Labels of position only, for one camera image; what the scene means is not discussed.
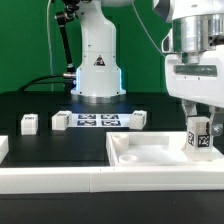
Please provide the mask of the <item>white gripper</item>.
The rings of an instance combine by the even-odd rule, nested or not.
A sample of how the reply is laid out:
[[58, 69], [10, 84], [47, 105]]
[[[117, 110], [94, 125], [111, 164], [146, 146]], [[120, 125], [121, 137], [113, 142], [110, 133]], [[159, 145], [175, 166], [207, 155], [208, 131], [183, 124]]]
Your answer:
[[179, 54], [170, 54], [165, 59], [165, 77], [169, 95], [183, 99], [186, 118], [197, 115], [197, 103], [210, 105], [210, 134], [221, 136], [224, 131], [224, 49], [203, 52], [199, 64], [183, 64]]

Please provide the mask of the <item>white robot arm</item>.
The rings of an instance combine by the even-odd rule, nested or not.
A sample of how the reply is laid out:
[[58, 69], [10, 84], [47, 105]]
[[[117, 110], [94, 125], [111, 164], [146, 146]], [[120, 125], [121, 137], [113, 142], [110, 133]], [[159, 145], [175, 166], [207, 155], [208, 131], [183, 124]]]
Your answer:
[[[82, 63], [73, 96], [88, 102], [108, 102], [124, 93], [116, 65], [116, 28], [104, 7], [134, 0], [81, 0]], [[196, 105], [209, 107], [208, 133], [224, 132], [224, 0], [153, 0], [154, 12], [172, 28], [161, 47], [168, 93], [182, 100], [186, 117]]]

